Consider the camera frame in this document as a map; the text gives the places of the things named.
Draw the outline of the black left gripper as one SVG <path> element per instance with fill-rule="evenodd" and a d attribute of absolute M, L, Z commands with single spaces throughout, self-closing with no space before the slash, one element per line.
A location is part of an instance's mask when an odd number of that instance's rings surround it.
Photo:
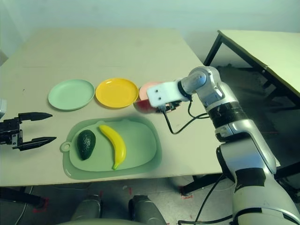
<path fill-rule="evenodd" d="M 23 131 L 20 129 L 20 124 L 24 120 L 44 120 L 52 116 L 52 114 L 45 112 L 26 112 L 19 113 L 18 117 L 13 119 L 4 120 L 0 123 L 0 143 L 11 145 L 13 149 L 23 151 L 39 148 L 54 141 L 57 137 L 40 137 L 23 142 Z"/>

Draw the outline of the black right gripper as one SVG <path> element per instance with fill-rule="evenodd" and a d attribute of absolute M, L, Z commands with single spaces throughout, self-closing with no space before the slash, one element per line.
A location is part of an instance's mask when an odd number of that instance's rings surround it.
<path fill-rule="evenodd" d="M 173 101 L 170 103 L 167 103 L 165 106 L 160 106 L 156 109 L 156 113 L 162 113 L 162 112 L 169 112 L 175 110 L 177 107 L 179 107 L 181 104 L 181 101 Z"/>

